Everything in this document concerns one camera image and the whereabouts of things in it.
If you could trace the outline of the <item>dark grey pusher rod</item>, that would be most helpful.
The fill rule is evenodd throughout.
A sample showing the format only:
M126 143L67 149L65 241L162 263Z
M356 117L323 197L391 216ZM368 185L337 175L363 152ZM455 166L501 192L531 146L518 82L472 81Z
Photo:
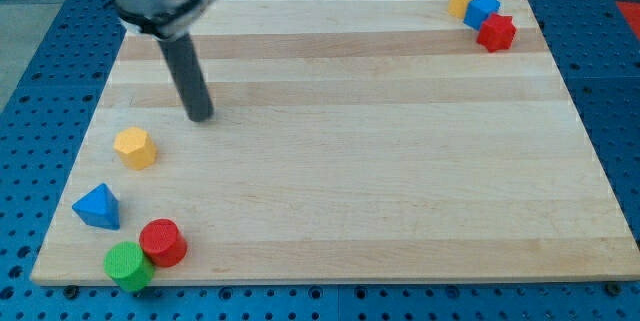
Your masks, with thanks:
M214 106L191 36L160 41L159 46L187 117L193 122L209 120Z

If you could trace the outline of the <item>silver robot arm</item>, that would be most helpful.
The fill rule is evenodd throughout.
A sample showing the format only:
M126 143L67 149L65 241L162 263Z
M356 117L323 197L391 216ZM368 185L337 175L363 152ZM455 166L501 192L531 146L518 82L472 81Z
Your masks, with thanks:
M190 27L217 0L113 0L125 28L154 37L188 118L203 122L214 114Z

